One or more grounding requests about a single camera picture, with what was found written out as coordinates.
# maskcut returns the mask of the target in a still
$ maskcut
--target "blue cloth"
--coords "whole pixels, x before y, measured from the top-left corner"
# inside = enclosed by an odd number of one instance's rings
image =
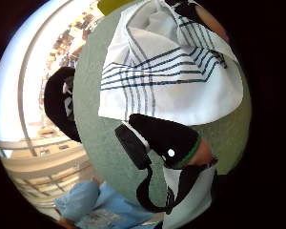
[[[79,182],[54,203],[64,218],[73,220],[81,229],[133,228],[153,216],[117,194],[107,182],[99,188],[91,181]],[[154,227],[148,225],[142,229]]]
[[[92,211],[99,193],[100,190],[96,183],[81,181],[65,195],[56,198],[54,204],[62,217],[77,222]]]

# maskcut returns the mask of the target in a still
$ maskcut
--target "window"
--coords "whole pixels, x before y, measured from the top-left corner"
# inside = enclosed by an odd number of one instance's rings
[[[69,146],[68,145],[62,145],[62,146],[58,146],[59,150],[65,150],[68,149]]]

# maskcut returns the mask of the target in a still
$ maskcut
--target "yellow object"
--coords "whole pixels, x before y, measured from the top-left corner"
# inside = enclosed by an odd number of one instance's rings
[[[115,9],[132,1],[133,0],[100,0],[97,3],[97,7],[103,12],[105,16],[107,16]]]

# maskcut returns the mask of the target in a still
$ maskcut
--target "person's arm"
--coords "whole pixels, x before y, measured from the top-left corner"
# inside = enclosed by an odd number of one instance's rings
[[[198,149],[194,156],[184,165],[204,165],[204,164],[209,164],[212,161],[212,153],[205,142],[205,140],[201,139],[200,144],[198,146]]]
[[[221,24],[214,18],[207,10],[196,5],[195,7],[197,15],[200,19],[210,28],[211,31],[215,32],[218,36],[229,43],[229,37]]]
[[[74,222],[66,218],[61,218],[57,221],[57,224],[65,227],[66,229],[76,229]]]

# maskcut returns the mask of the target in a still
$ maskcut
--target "white button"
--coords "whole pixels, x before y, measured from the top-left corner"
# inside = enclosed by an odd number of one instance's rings
[[[174,156],[174,150],[170,149],[170,150],[168,151],[168,154],[169,154],[169,156]]]

